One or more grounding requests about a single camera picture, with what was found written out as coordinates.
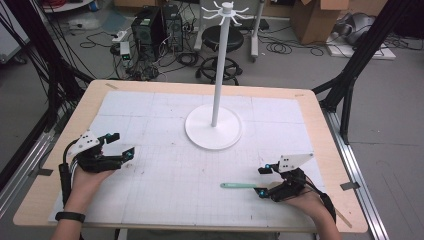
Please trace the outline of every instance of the power strip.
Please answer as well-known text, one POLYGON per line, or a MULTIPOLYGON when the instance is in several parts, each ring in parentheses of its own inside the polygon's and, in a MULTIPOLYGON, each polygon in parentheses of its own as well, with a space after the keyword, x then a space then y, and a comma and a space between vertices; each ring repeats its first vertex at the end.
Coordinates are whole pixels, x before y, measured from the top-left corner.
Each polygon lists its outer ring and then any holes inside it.
POLYGON ((113 39, 112 39, 112 42, 113 42, 113 43, 119 43, 119 42, 121 42, 121 41, 122 41, 122 39, 125 37, 125 35, 127 35, 127 31, 119 31, 119 32, 116 34, 116 36, 118 36, 118 37, 113 38, 113 39))

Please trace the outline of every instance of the white paper sheet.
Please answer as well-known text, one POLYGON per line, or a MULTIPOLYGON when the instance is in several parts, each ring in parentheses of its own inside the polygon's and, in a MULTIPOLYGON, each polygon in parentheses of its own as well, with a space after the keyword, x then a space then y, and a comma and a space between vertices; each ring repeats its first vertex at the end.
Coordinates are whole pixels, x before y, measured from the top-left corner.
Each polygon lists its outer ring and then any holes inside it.
MULTIPOLYGON (((104 145, 105 155, 135 146, 135 157, 102 184, 86 222, 314 228, 297 209, 260 199, 253 189, 220 188, 223 182, 281 181, 257 169, 284 154, 313 152, 298 102, 222 96, 221 106, 240 116, 243 135, 229 149, 208 151, 189 140, 184 122, 193 109, 212 102, 209 95, 109 92, 90 130, 96 136, 120 133, 120 140, 104 145)), ((301 169, 325 191, 315 159, 301 169)), ((61 209, 59 194, 49 221, 61 209)))

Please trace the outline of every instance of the white pole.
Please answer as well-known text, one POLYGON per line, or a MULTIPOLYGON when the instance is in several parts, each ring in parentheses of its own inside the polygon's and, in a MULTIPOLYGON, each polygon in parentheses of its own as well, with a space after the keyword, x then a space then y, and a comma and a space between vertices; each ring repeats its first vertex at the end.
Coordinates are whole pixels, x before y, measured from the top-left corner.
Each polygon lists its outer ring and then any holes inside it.
MULTIPOLYGON (((222 12, 230 14, 233 5, 230 3, 222 4, 222 12)), ((213 114, 212 114, 212 127, 216 127, 218 121, 219 101, 221 98, 222 78, 224 76, 225 56, 227 54, 228 32, 230 28, 230 18, 224 17, 224 23, 221 25, 221 33, 219 36, 219 52, 218 52, 218 65, 216 67, 215 79, 215 95, 213 100, 213 114)))

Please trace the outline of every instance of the stool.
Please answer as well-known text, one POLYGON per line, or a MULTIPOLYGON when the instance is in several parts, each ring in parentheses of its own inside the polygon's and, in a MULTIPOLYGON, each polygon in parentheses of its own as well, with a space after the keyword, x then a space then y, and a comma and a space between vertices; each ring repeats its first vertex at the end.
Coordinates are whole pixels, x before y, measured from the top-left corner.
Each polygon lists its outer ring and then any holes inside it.
MULTIPOLYGON (((219 37, 221 33, 221 26, 213 26, 207 28, 202 34, 203 43, 212 49, 214 52, 218 50, 219 37)), ((230 27, 228 32, 227 53, 237 50, 243 45, 244 37, 237 29, 230 27)), ((210 57, 205 59, 200 64, 199 69, 196 70, 196 78, 200 78, 203 74, 208 79, 211 79, 211 84, 215 84, 216 79, 216 66, 218 57, 210 57)), ((224 76, 223 81, 234 80, 236 86, 239 85, 236 76, 243 73, 240 66, 232 59, 225 58, 224 76)))

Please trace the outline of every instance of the floor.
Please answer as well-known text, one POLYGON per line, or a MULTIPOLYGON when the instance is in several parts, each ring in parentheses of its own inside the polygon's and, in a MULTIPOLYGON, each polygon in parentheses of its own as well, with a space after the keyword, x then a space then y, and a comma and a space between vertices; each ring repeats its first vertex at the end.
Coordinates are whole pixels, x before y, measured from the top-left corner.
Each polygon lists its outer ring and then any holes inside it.
MULTIPOLYGON (((86 9, 76 11, 81 12, 86 12, 86 9)), ((70 16, 68 14, 60 15, 60 19, 66 22, 64 19, 70 16)), ((116 78, 109 48, 82 48, 80 44, 87 41, 87 36, 102 30, 126 29, 131 23, 126 17, 131 15, 116 12, 110 4, 106 4, 94 16, 100 20, 100 29, 74 31, 72 34, 67 32, 66 39, 96 78, 116 78), (119 22, 118 29, 113 29, 111 22, 119 22)), ((268 19, 268 23, 270 31, 289 26, 285 19, 268 19)), ((295 39, 291 28, 261 35, 295 39)), ((243 86, 312 89, 336 77, 349 60, 331 57, 325 48, 321 48, 322 56, 316 56, 317 50, 312 50, 314 55, 311 49, 298 47, 292 47, 290 54, 278 54, 268 51, 266 43, 260 43, 259 58, 253 63, 249 58, 248 36, 247 34, 240 49, 228 54, 243 68, 243 74, 238 77, 243 86)), ((97 43, 109 44, 111 38, 97 35, 91 39, 97 43)), ((421 43, 411 41, 415 47, 421 47, 421 43)), ((389 238, 423 239, 424 192, 419 189, 424 183, 424 108, 421 106, 424 102, 424 51, 400 48, 391 50, 396 55, 394 61, 372 60, 359 76, 353 96, 349 139, 389 238)), ((210 49, 202 49, 201 56, 212 55, 214 53, 210 49)), ((173 55, 168 54, 161 65, 167 65, 173 59, 173 55)), ((208 83, 204 78, 195 78, 196 68, 178 69, 181 67, 177 62, 161 67, 159 71, 162 74, 152 81, 208 83)), ((325 93, 318 95, 319 99, 323 97, 325 93)), ((0 65, 1 169, 46 110, 46 101, 44 90, 30 63, 20 65, 10 62, 0 65)), ((32 238, 46 239, 51 235, 53 229, 50 228, 27 228, 13 224, 14 212, 32 180, 28 178, 0 219, 2 239, 27 239, 29 235, 32 238)), ((86 239, 113 239, 113 230, 84 229, 84 235, 86 239)), ((369 232, 343 234, 343 238, 373 239, 369 232)), ((282 235, 280 239, 311 239, 311 236, 292 234, 282 235)))

